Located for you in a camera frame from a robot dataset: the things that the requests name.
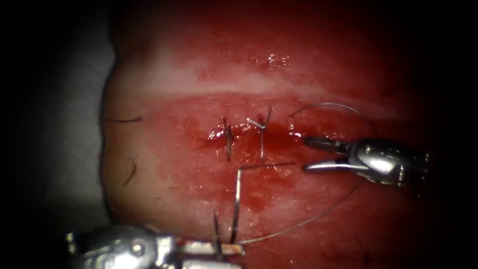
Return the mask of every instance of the skin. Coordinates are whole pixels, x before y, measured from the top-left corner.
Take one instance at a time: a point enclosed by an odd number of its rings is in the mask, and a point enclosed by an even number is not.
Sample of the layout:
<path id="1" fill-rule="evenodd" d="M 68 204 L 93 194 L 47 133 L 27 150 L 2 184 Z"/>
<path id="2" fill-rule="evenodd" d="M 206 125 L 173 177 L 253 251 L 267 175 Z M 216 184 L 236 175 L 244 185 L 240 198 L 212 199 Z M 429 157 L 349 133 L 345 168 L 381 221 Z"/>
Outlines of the skin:
<path id="1" fill-rule="evenodd" d="M 354 174 L 300 170 L 337 156 L 306 148 L 297 134 L 375 136 L 363 117 L 343 109 L 289 117 L 322 101 L 359 110 L 381 137 L 437 151 L 429 139 L 433 106 L 427 89 L 412 83 L 412 54 L 387 39 L 393 28 L 373 15 L 286 1 L 116 9 L 111 38 L 117 63 L 105 93 L 103 159 L 115 219 L 211 239 L 218 212 L 221 238 L 228 241 L 238 167 L 294 162 L 244 173 L 238 240 L 318 217 L 246 244 L 246 256 L 236 262 L 248 268 L 409 268 L 444 253 L 437 234 L 448 236 L 450 227 L 436 224 L 443 204 L 433 191 L 421 191 L 430 198 L 420 200 L 416 190 Z M 246 118 L 265 122 L 270 107 L 261 160 L 260 130 Z M 222 133 L 227 125 L 234 137 L 230 161 Z"/>

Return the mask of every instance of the cut suture end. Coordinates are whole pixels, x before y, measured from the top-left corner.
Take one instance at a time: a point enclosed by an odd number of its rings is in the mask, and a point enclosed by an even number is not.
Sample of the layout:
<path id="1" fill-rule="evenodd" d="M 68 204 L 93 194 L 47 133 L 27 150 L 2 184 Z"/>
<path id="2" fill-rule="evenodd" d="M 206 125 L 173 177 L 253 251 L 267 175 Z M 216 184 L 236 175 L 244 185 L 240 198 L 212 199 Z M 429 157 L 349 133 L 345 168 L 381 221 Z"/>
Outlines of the cut suture end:
<path id="1" fill-rule="evenodd" d="M 107 122 L 113 122 L 113 123 L 138 123 L 143 120 L 142 116 L 136 117 L 134 119 L 129 119 L 129 120 L 118 120 L 118 119 L 112 119 L 112 118 L 105 118 L 105 121 Z"/>
<path id="2" fill-rule="evenodd" d="M 131 157 L 129 159 L 131 160 L 131 164 L 133 165 L 133 170 L 129 174 L 129 177 L 123 182 L 123 187 L 126 187 L 131 182 L 134 175 L 136 174 L 136 169 L 137 169 L 136 162 L 134 162 L 133 158 Z"/>

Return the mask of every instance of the dark background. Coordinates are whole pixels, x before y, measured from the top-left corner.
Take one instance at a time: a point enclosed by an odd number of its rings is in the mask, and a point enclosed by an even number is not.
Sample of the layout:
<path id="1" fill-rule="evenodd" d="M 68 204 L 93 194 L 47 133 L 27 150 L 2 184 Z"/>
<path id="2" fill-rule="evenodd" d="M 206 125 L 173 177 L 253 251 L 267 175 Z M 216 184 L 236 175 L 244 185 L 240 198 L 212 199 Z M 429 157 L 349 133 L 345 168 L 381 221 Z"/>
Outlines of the dark background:
<path id="1" fill-rule="evenodd" d="M 9 70 L 3 85 L 4 220 L 12 231 L 7 238 L 14 246 L 35 246 L 33 256 L 51 256 L 42 246 L 71 229 L 110 223 L 100 181 L 100 115 L 115 60 L 108 39 L 111 7 L 109 1 L 63 1 L 5 9 L 12 19 L 3 24 Z M 416 84 L 427 86 L 424 94 L 436 109 L 437 136 L 431 139 L 447 141 L 457 94 L 455 61 L 462 50 L 462 25 L 453 19 L 459 13 L 448 5 L 398 1 L 360 8 L 381 14 L 384 25 L 401 33 L 400 42 L 415 58 Z M 454 145 L 443 143 L 441 161 L 448 160 Z M 441 178 L 451 175 L 442 165 Z M 442 191 L 446 210 L 457 203 L 458 188 L 452 184 Z M 441 263 L 455 260 L 459 251 L 452 245 L 444 242 L 450 257 L 440 257 Z"/>

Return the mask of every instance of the surgical suture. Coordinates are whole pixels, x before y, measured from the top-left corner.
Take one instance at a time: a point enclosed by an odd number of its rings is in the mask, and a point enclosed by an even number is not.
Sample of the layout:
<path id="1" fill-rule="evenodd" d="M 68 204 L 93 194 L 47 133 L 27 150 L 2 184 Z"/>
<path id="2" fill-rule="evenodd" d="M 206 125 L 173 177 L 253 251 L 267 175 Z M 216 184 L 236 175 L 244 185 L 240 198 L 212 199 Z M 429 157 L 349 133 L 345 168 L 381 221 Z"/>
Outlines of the surgical suture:
<path id="1" fill-rule="evenodd" d="M 223 117 L 223 122 L 224 122 L 224 134 L 226 135 L 226 154 L 228 156 L 228 161 L 231 161 L 232 146 L 233 146 L 233 131 L 232 131 L 232 127 L 228 125 L 225 117 Z"/>
<path id="2" fill-rule="evenodd" d="M 344 201 L 346 201 L 352 194 L 354 194 L 358 188 L 362 185 L 363 181 L 359 182 L 357 185 L 355 185 L 355 187 L 353 187 L 345 196 L 343 196 L 341 199 L 339 199 L 337 202 L 335 202 L 333 205 L 327 207 L 326 209 L 324 209 L 322 212 L 320 212 L 319 214 L 315 215 L 314 217 L 310 218 L 310 219 L 307 219 L 301 223 L 298 223 L 292 227 L 289 227 L 287 229 L 284 229 L 282 231 L 278 231 L 278 232 L 275 232 L 275 233 L 272 233 L 272 234 L 269 234 L 269 235 L 266 235 L 266 236 L 261 236 L 261 237 L 258 237 L 258 238 L 252 238 L 252 239 L 246 239 L 246 240 L 242 240 L 242 241 L 239 241 L 237 242 L 237 244 L 240 244 L 240 245 L 245 245 L 245 244 L 251 244 L 251 243 L 255 243 L 255 242 L 259 242 L 259 241 L 264 241 L 264 240 L 267 240 L 267 239 L 270 239 L 270 238 L 273 238 L 273 237 L 276 237 L 276 236 L 279 236 L 279 235 L 282 235 L 282 234 L 285 234 L 285 233 L 288 233 L 292 230 L 295 230 L 299 227 L 302 227 L 306 224 L 309 224 L 317 219 L 319 219 L 320 217 L 324 216 L 325 214 L 331 212 L 334 208 L 338 207 L 340 204 L 342 204 Z"/>
<path id="3" fill-rule="evenodd" d="M 134 161 L 134 159 L 131 157 L 129 157 L 129 159 L 131 160 L 131 164 L 133 165 L 133 170 L 129 174 L 129 177 L 123 182 L 123 187 L 126 187 L 131 182 L 137 170 L 136 162 Z"/>
<path id="4" fill-rule="evenodd" d="M 354 109 L 354 108 L 351 108 L 347 105 L 344 105 L 344 104 L 339 104 L 339 103 L 332 103 L 332 102 L 323 102 L 323 103 L 314 103 L 314 104 L 309 104 L 309 105 L 305 105 L 301 108 L 299 108 L 298 110 L 296 110 L 294 113 L 290 114 L 289 117 L 294 117 L 297 113 L 301 112 L 302 110 L 305 110 L 305 109 L 309 109 L 309 108 L 312 108 L 312 107 L 322 107 L 322 106 L 337 106 L 337 107 L 341 107 L 341 108 L 345 108 L 345 109 L 348 109 L 348 110 L 351 110 L 355 113 L 357 113 L 360 117 L 362 117 L 365 122 L 370 126 L 370 129 L 372 130 L 373 134 L 374 135 L 378 135 L 375 127 L 373 126 L 373 124 L 370 122 L 370 120 L 364 115 L 362 114 L 361 112 L 359 112 L 358 110 Z"/>
<path id="5" fill-rule="evenodd" d="M 264 124 L 258 123 L 251 118 L 246 118 L 246 121 L 252 125 L 255 125 L 260 129 L 259 135 L 260 135 L 260 160 L 264 160 L 264 131 L 267 129 L 267 125 L 269 124 L 270 121 L 270 115 L 272 113 L 272 107 L 269 108 L 269 111 L 267 112 L 267 118 L 265 120 Z"/>
<path id="6" fill-rule="evenodd" d="M 219 223 L 218 223 L 218 213 L 214 213 L 214 247 L 216 248 L 216 253 L 217 253 L 217 260 L 223 261 L 224 256 L 223 256 L 223 250 L 221 249 L 221 236 L 219 234 Z"/>
<path id="7" fill-rule="evenodd" d="M 277 166 L 287 166 L 293 165 L 294 162 L 284 162 L 284 163 L 272 163 L 272 164 L 259 164 L 259 165 L 245 165 L 238 168 L 236 173 L 236 200 L 234 203 L 234 217 L 233 217 L 233 228 L 231 231 L 231 244 L 236 241 L 238 235 L 238 225 L 239 225 L 239 209 L 240 209 L 240 185 L 242 180 L 242 171 L 251 170 L 257 168 L 271 168 Z"/>
<path id="8" fill-rule="evenodd" d="M 112 119 L 112 118 L 105 118 L 105 120 L 107 122 L 114 122 L 114 123 L 138 123 L 138 122 L 141 122 L 143 120 L 143 117 L 139 116 L 139 117 L 129 119 L 129 120 L 117 120 L 117 119 Z"/>

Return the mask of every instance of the shiny metal surface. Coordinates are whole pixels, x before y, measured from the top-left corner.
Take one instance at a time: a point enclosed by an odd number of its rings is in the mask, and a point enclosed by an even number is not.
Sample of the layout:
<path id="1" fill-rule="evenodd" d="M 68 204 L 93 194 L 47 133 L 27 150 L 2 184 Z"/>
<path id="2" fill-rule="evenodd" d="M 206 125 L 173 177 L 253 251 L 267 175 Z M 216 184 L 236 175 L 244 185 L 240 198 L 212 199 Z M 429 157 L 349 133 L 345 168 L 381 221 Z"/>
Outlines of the shiny metal surface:
<path id="1" fill-rule="evenodd" d="M 158 259 L 155 235 L 142 228 L 98 228 L 73 235 L 69 244 L 77 249 L 70 255 L 69 269 L 146 269 Z"/>
<path id="2" fill-rule="evenodd" d="M 355 142 L 334 141 L 326 137 L 306 137 L 311 148 L 344 154 L 347 157 L 324 160 L 302 167 L 305 172 L 350 171 L 372 182 L 405 186 L 428 176 L 428 154 L 421 154 L 400 143 L 364 138 Z"/>
<path id="3" fill-rule="evenodd" d="M 357 174 L 371 181 L 404 186 L 425 180 L 428 176 L 428 155 L 400 143 L 365 138 L 351 144 L 349 162 L 370 168 Z"/>

